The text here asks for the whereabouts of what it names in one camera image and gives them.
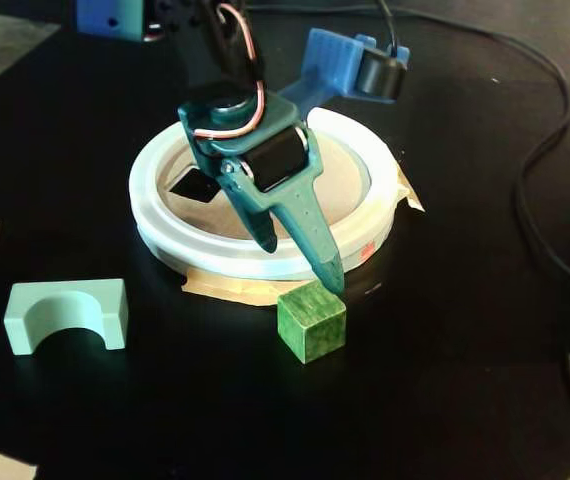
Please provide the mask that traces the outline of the teal gripper with motor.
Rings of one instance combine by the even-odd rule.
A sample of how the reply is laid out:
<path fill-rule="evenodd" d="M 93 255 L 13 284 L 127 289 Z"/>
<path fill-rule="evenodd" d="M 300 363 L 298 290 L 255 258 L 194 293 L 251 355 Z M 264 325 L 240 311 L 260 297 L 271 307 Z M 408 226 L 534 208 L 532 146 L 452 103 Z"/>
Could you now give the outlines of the teal gripper with motor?
<path fill-rule="evenodd" d="M 340 252 L 314 191 L 314 181 L 323 172 L 320 151 L 297 106 L 268 93 L 263 115 L 251 132 L 234 138 L 197 134 L 200 129 L 231 129 L 246 120 L 255 106 L 252 100 L 228 110 L 193 102 L 179 107 L 197 165 L 220 185 L 264 251 L 274 253 L 277 247 L 269 209 L 262 204 L 269 203 L 323 286 L 342 294 Z"/>

